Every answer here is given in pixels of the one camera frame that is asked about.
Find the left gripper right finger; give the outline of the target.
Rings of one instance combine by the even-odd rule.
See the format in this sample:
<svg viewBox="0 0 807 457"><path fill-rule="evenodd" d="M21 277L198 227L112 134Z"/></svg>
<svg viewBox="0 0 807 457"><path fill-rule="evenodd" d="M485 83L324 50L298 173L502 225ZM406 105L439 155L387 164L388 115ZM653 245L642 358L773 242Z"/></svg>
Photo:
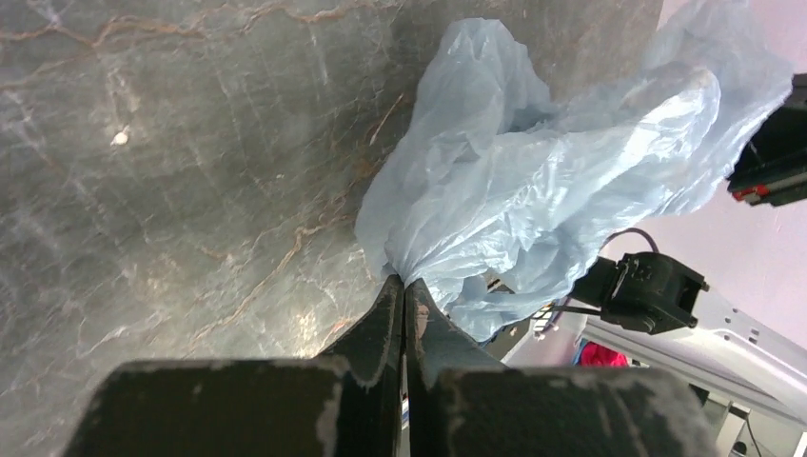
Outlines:
<svg viewBox="0 0 807 457"><path fill-rule="evenodd" d="M423 281L404 293L415 456L714 456L684 382L655 368L510 368L439 311Z"/></svg>

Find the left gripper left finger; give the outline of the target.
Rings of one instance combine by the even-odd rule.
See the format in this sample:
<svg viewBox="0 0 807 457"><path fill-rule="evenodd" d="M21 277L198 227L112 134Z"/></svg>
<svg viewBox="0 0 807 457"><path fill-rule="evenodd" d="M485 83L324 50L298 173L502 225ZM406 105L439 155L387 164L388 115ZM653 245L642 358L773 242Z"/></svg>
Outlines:
<svg viewBox="0 0 807 457"><path fill-rule="evenodd" d="M68 456L391 456L404 285L309 359L137 360L93 393Z"/></svg>

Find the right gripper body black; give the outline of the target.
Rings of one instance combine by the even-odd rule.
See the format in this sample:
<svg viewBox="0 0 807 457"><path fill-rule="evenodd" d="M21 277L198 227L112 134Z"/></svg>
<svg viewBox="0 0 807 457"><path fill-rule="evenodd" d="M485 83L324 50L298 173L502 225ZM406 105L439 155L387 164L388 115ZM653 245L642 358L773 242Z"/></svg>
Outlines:
<svg viewBox="0 0 807 457"><path fill-rule="evenodd" d="M742 151L727 191L749 206L785 206L806 198L806 75L796 74L784 104Z"/></svg>

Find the light blue plastic trash bag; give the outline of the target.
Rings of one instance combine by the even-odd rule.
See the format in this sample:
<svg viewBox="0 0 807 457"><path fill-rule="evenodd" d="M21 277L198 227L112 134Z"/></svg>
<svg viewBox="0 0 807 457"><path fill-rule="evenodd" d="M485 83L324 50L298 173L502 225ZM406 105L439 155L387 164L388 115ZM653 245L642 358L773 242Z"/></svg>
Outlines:
<svg viewBox="0 0 807 457"><path fill-rule="evenodd" d="M687 3L637 71L561 104L502 22L454 22L357 241L487 340L567 295L612 233L706 204L792 77L744 1Z"/></svg>

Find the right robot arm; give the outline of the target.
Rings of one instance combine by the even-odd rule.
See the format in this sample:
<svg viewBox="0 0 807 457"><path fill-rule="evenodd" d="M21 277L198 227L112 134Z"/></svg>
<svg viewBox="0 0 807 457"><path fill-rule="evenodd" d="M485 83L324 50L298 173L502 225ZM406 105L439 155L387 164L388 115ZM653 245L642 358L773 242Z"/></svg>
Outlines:
<svg viewBox="0 0 807 457"><path fill-rule="evenodd" d="M806 73L742 153L727 191L750 208L806 202ZM702 273L658 252L600 258L566 312L527 321L503 356L513 367L572 365L597 343L701 390L806 428L806 348L726 300Z"/></svg>

